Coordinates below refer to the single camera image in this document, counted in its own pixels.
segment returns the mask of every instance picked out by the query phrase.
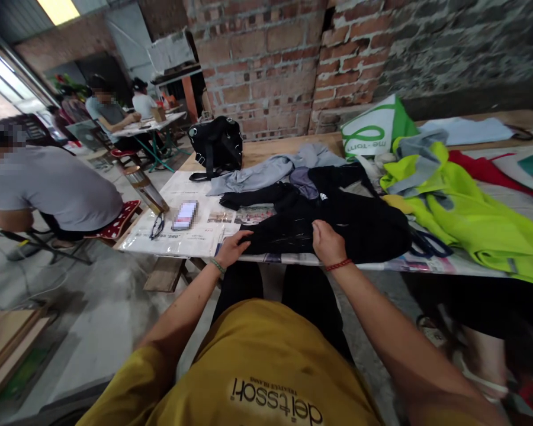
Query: scissors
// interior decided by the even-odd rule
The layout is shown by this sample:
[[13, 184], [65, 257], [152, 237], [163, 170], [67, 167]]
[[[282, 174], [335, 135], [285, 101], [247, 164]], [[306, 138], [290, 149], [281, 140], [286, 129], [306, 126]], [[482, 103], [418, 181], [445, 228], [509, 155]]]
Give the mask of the scissors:
[[413, 227], [411, 227], [410, 233], [413, 238], [413, 244], [409, 252], [416, 257], [430, 259], [432, 256], [448, 257], [454, 253], [450, 247], [430, 233], [416, 230]]

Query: gray garment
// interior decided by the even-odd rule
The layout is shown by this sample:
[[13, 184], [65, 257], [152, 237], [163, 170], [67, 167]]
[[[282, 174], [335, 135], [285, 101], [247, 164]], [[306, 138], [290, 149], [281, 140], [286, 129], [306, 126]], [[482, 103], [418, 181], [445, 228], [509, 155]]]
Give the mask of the gray garment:
[[[443, 129], [432, 130], [401, 139], [395, 152], [397, 158], [400, 160], [411, 155], [418, 155], [419, 158], [415, 163], [414, 174], [391, 185], [387, 188], [387, 193], [400, 195], [405, 198], [419, 196], [420, 191], [417, 187], [429, 180], [442, 166], [440, 159], [430, 150], [430, 147], [434, 142], [446, 144], [447, 139], [448, 133]], [[454, 207], [452, 200], [441, 191], [430, 193], [433, 194], [438, 203], [445, 209]]]
[[345, 159], [330, 152], [325, 145], [302, 145], [297, 154], [280, 154], [248, 169], [237, 170], [211, 180], [207, 194], [221, 195], [226, 192], [256, 191], [266, 188], [288, 176], [295, 167], [343, 166]]
[[318, 190], [314, 182], [308, 177], [308, 167], [297, 167], [290, 173], [290, 183], [307, 199], [318, 198]]
[[107, 120], [107, 122], [111, 125], [118, 124], [126, 118], [126, 112], [124, 112], [122, 107], [115, 101], [110, 104], [102, 104], [94, 96], [87, 99], [87, 101], [85, 102], [85, 107], [87, 108], [87, 111], [89, 112], [91, 118], [101, 126], [101, 128], [110, 138], [111, 142], [118, 142], [119, 138], [113, 136], [113, 134], [101, 124], [99, 118], [104, 117], [104, 119]]
[[58, 147], [27, 146], [0, 161], [0, 210], [35, 208], [65, 231], [94, 231], [118, 217], [117, 188]]

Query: black hair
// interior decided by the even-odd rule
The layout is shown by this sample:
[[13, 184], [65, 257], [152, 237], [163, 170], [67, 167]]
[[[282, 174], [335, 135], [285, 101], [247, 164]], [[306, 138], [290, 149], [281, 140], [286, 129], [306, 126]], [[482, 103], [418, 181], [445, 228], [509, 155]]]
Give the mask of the black hair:
[[99, 74], [94, 74], [87, 80], [87, 85], [91, 88], [91, 90], [95, 91], [101, 91], [101, 92], [113, 92], [113, 87], [111, 84], [104, 79], [104, 77], [101, 77]]
[[132, 80], [132, 89], [137, 92], [141, 92], [147, 87], [148, 87], [148, 83], [140, 80], [138, 77], [134, 77], [134, 80]]

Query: red polka dot cushion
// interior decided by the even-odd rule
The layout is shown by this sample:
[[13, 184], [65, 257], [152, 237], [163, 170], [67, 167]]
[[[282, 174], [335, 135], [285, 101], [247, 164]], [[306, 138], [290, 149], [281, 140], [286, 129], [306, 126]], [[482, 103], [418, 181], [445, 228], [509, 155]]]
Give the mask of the red polka dot cushion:
[[89, 235], [85, 238], [107, 238], [108, 240], [116, 240], [120, 238], [120, 234], [123, 233], [124, 226], [129, 223], [131, 216], [134, 214], [134, 210], [140, 205], [140, 200], [127, 201], [123, 205], [123, 209], [120, 211], [120, 215], [110, 224], [105, 226], [101, 232], [96, 235]]

